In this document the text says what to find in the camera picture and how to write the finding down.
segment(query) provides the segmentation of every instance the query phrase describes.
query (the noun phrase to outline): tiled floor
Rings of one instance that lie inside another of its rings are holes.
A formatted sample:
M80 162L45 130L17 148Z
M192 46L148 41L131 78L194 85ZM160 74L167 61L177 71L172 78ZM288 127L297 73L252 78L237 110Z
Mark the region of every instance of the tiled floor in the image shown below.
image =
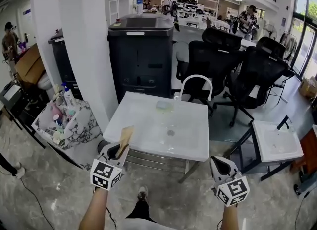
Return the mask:
M50 147L42 149L25 131L20 131L6 118L0 129L0 151L11 161L20 161L27 169L25 185L38 197L48 220L56 230L76 230L92 197L89 173L61 158ZM227 142L210 142L210 154L221 155L230 146ZM208 162L183 184L178 174L168 174L127 164L122 182L110 192L108 207L120 221L134 208L140 185L149 188L151 217L176 229L216 229L223 205L210 190L214 181ZM239 204L239 221L247 219L249 230L289 230L301 197L292 186L297 182L288 171L259 182L260 175L248 175L251 192ZM35 198L20 180L0 174L0 219L8 230L49 230ZM303 202L297 229L308 230L317 216L317 189ZM114 229L107 216L107 230Z

